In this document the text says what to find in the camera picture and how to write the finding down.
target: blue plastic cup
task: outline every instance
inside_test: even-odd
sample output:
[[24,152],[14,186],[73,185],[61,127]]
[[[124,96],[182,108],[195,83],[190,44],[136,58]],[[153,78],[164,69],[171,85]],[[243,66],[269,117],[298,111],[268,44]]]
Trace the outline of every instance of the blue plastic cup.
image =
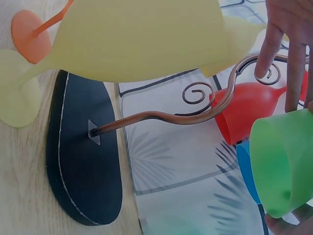
[[241,171],[241,175],[243,176],[246,187],[248,188],[248,191],[253,200],[257,204],[261,204],[252,175],[252,167],[250,161],[250,141],[245,141],[237,145],[236,151],[239,169]]

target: red plastic cup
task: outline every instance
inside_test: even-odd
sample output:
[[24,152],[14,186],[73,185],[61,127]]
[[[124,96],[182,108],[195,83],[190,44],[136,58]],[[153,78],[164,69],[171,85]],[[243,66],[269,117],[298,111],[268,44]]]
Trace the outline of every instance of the red plastic cup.
[[[247,138],[255,120],[274,113],[279,97],[287,87],[275,89],[259,82],[236,85],[233,99],[222,113],[215,117],[219,130],[228,144]],[[223,98],[226,89],[216,92],[212,107]]]

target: green plastic cup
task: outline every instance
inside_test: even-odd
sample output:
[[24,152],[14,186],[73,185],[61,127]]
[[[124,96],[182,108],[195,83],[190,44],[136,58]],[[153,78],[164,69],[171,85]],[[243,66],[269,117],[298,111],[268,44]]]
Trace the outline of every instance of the green plastic cup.
[[255,121],[250,133],[255,186],[267,213],[280,218],[313,198],[313,115],[308,109]]

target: black wooden base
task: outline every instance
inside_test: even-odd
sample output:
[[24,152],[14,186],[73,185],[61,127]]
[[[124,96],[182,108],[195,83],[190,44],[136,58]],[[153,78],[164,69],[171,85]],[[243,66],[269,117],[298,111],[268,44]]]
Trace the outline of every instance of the black wooden base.
[[84,225],[110,224],[121,209],[116,131],[88,137],[88,129],[114,120],[102,82],[59,72],[51,104],[46,168],[61,207]]

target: wooden table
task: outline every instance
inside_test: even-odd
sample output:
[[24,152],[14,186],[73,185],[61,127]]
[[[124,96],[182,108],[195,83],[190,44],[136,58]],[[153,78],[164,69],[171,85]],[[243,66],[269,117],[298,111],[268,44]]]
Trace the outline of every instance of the wooden table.
[[[44,21],[58,13],[66,0],[0,0],[0,48],[15,49],[10,33],[13,16],[28,9]],[[52,39],[59,24],[48,31]],[[0,234],[1,235],[139,235],[141,234],[122,133],[118,132],[123,205],[110,225],[87,227],[73,221],[53,196],[45,171],[45,139],[51,97],[58,71],[40,77],[44,97],[36,120],[22,129],[0,121]],[[113,100],[113,84],[106,84]]]

